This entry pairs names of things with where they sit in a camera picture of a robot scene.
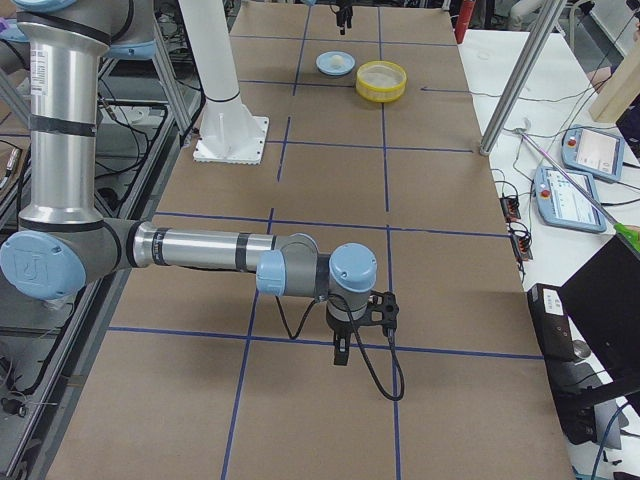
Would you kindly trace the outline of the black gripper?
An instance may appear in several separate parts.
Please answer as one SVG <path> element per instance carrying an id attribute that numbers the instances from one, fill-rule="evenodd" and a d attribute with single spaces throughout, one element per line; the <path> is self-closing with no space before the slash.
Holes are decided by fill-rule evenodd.
<path id="1" fill-rule="evenodd" d="M 327 324 L 333 331 L 334 364 L 336 366 L 347 366 L 350 351 L 350 338 L 354 333 L 354 327 L 347 321 L 335 318 L 328 318 Z"/>
<path id="2" fill-rule="evenodd" d="M 353 9 L 351 0 L 336 0 L 335 5 L 338 7 L 337 27 L 341 34 L 346 32 L 346 28 L 352 28 Z"/>

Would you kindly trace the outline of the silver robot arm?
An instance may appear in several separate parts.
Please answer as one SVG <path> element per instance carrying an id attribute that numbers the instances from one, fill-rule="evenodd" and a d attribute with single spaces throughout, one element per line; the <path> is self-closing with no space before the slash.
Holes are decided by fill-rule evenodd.
<path id="1" fill-rule="evenodd" d="M 322 254 L 305 234 L 160 228 L 106 219 L 95 208 L 99 63 L 154 56 L 152 3 L 21 1 L 17 8 L 30 43 L 31 199 L 1 247 L 5 278 L 30 297 L 53 300 L 128 268 L 249 272 L 260 293 L 324 303 L 334 361 L 346 364 L 360 328 L 382 305 L 376 258 L 366 246 Z"/>

